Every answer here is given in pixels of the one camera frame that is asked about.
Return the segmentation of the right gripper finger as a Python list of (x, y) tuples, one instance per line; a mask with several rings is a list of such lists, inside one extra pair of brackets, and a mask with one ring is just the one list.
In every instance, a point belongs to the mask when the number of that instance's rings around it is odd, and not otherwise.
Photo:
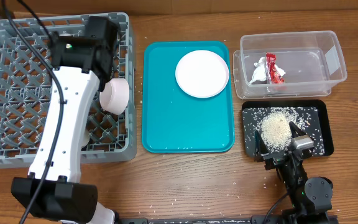
[(259, 131), (254, 132), (255, 137), (255, 150), (254, 150), (254, 157), (257, 156), (264, 156), (266, 154), (269, 154), (269, 150), (267, 149)]
[(289, 127), (292, 139), (303, 138), (306, 136), (306, 133), (302, 129), (300, 129), (293, 121), (289, 122)]

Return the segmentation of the red snack wrapper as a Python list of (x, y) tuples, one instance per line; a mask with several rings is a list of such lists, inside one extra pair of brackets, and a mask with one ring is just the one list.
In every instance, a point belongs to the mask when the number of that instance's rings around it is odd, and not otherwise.
[(272, 84), (285, 83), (283, 76), (286, 74), (286, 72), (276, 65), (276, 59), (277, 59), (276, 55), (271, 53), (266, 53), (265, 59), (266, 59), (268, 77), (270, 78), (270, 82)]

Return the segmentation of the white tissue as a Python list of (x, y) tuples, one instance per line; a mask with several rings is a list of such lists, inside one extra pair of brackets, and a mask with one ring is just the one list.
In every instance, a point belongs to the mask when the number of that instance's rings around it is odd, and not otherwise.
[(267, 64), (266, 58), (261, 57), (258, 62), (254, 63), (254, 71), (250, 84), (258, 84), (267, 81)]

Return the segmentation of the white cup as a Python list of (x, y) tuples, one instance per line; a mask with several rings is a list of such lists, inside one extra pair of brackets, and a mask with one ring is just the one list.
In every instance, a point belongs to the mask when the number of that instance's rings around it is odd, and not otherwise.
[(89, 131), (87, 129), (85, 129), (84, 134), (81, 139), (81, 142), (80, 142), (81, 148), (87, 146), (89, 141), (90, 141)]

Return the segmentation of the large white plate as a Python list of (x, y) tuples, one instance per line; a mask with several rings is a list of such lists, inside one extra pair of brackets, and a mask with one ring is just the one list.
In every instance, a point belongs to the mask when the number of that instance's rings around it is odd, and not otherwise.
[(187, 95), (211, 98), (225, 89), (229, 81), (229, 68), (217, 53), (194, 50), (177, 63), (175, 79)]

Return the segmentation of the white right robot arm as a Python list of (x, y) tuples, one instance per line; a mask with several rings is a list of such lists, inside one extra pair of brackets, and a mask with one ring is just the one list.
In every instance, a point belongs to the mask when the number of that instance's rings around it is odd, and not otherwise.
[(263, 223), (338, 223), (332, 209), (333, 183), (326, 177), (309, 178), (303, 161), (312, 156), (314, 141), (295, 123), (289, 122), (290, 146), (285, 151), (270, 152), (258, 131), (255, 136), (254, 161), (265, 162), (265, 169), (275, 169), (285, 184), (286, 193), (272, 205)]

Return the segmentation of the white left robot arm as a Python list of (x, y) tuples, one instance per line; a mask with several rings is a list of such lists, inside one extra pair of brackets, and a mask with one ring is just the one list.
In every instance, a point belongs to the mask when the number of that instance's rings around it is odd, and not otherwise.
[(110, 81), (119, 28), (91, 16), (82, 36), (50, 37), (52, 94), (42, 139), (26, 178), (11, 194), (28, 215), (63, 223), (115, 223), (117, 213), (98, 202), (94, 185), (80, 182), (80, 152), (91, 103)]

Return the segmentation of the small white plate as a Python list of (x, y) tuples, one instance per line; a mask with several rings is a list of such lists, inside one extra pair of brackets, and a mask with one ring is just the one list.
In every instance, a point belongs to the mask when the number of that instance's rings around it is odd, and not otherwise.
[(129, 101), (130, 88), (126, 79), (113, 78), (105, 84), (104, 90), (99, 94), (102, 109), (120, 115), (125, 111)]

